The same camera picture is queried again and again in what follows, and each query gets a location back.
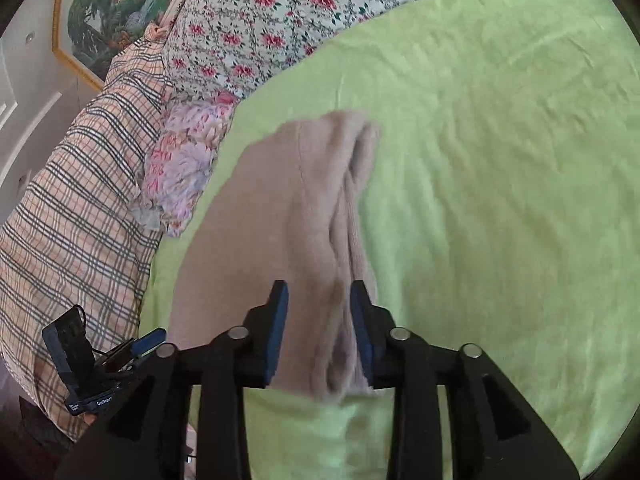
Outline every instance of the pink floral cloth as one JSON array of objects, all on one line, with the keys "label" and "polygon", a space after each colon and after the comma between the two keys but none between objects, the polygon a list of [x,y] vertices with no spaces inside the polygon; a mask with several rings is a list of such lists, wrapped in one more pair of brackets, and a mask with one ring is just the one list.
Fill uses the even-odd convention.
[{"label": "pink floral cloth", "polygon": [[247,97],[355,23],[412,0],[185,0],[162,53],[179,91]]},{"label": "pink floral cloth", "polygon": [[132,208],[141,224],[178,236],[209,180],[218,147],[238,99],[226,92],[216,98],[175,102],[153,150],[145,160],[141,195]]}]

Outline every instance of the framed painting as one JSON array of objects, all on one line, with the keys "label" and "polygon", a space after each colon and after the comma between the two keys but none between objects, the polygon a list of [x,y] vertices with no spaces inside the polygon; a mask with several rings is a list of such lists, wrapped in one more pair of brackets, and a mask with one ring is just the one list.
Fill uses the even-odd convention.
[{"label": "framed painting", "polygon": [[53,52],[96,89],[111,59],[160,23],[171,0],[55,0]]}]

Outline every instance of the brown folded clothing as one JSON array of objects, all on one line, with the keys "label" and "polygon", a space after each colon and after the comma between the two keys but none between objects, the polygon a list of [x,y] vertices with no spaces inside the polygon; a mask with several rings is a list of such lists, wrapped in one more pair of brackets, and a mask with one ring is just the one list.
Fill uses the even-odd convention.
[{"label": "brown folded clothing", "polygon": [[272,385],[334,400],[368,391],[349,310],[351,282],[376,297],[358,199],[378,127],[357,112],[291,121],[244,150],[188,249],[168,338],[210,342],[263,304],[274,280],[289,310]]}]

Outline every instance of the plaid fabric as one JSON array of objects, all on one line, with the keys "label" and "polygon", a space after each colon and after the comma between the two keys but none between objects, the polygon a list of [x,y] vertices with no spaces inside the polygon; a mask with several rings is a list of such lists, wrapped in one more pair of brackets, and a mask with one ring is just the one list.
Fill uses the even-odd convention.
[{"label": "plaid fabric", "polygon": [[41,330],[77,303],[103,351],[135,336],[160,236],[129,212],[166,92],[164,31],[150,25],[113,59],[104,90],[76,117],[0,232],[0,350],[11,374],[69,437],[84,430]]}]

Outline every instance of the green bed sheet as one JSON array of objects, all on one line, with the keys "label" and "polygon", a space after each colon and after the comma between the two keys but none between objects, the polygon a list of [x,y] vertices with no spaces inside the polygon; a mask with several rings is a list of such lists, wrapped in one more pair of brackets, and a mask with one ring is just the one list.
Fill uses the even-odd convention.
[{"label": "green bed sheet", "polygon": [[[162,240],[140,332],[167,326],[249,143],[365,110],[383,131],[360,207],[379,303],[432,344],[483,346],[588,473],[640,401],[639,67],[610,0],[423,0],[353,27],[239,106],[193,221]],[[391,401],[248,391],[255,478],[383,479]]]}]

